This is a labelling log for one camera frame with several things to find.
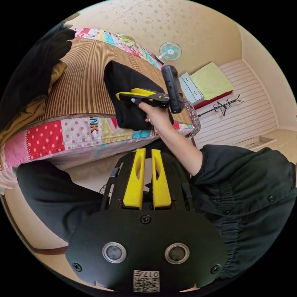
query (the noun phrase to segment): drawer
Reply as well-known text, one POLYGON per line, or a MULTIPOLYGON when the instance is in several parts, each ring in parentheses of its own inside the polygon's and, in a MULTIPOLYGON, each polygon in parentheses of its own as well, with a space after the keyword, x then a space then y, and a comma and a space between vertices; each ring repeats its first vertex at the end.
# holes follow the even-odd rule
POLYGON ((182 77, 179 78, 179 83, 182 88, 182 91, 188 88, 187 84, 185 83, 182 77))
POLYGON ((200 93, 196 85, 193 83, 188 73, 183 74, 182 79, 184 80, 188 88, 191 90, 193 96, 197 101, 203 98, 203 95, 200 93))
POLYGON ((186 98, 192 103, 194 104, 196 102, 195 97, 193 96, 192 92, 190 91, 189 88, 183 90, 183 93, 185 94, 186 98))

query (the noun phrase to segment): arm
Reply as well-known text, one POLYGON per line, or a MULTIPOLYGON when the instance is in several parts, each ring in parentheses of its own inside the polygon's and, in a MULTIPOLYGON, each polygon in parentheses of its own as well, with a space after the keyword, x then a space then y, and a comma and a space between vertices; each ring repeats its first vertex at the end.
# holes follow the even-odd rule
POLYGON ((147 114, 147 122, 154 125, 155 131, 183 167, 192 175, 196 175, 202 165, 202 153, 195 148, 184 136, 180 135, 172 126, 168 109, 152 107, 144 102, 132 100, 147 114))
POLYGON ((167 129, 164 133, 159 131, 159 135, 183 167, 192 176, 195 176, 202 165, 202 152, 195 148, 187 138, 179 134, 173 127, 167 129))

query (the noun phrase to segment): wall fan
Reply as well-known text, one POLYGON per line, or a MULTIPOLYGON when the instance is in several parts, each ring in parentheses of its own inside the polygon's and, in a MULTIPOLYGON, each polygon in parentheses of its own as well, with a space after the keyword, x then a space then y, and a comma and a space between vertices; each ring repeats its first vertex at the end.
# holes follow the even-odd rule
POLYGON ((169 61, 177 60, 182 54, 182 49, 175 42, 165 42, 160 46, 160 54, 161 56, 155 56, 155 58, 158 62, 164 64, 163 58, 169 61))

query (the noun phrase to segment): striped bed mat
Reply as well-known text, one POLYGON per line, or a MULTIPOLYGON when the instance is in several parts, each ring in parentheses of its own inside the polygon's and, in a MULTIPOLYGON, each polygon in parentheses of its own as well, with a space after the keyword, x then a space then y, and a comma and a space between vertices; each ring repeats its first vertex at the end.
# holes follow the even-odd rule
MULTIPOLYGON (((62 60, 68 67, 46 100, 45 114, 26 126, 26 129, 66 118, 115 118, 115 109, 103 80, 104 68, 110 60, 135 69, 166 90, 159 69, 102 41, 75 38, 71 50, 62 60)), ((173 118, 178 123, 193 124, 186 109, 174 114, 173 118)))

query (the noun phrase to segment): patterned wallpaper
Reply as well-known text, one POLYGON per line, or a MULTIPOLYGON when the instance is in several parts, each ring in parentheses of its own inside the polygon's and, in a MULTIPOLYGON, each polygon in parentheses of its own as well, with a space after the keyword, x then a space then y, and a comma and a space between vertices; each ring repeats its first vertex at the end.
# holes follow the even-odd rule
POLYGON ((100 28, 127 34, 159 55, 167 41, 182 47, 173 62, 179 74, 192 74, 205 64, 218 66, 241 59, 236 23, 221 13, 187 0, 109 0, 82 11, 70 21, 76 28, 100 28))

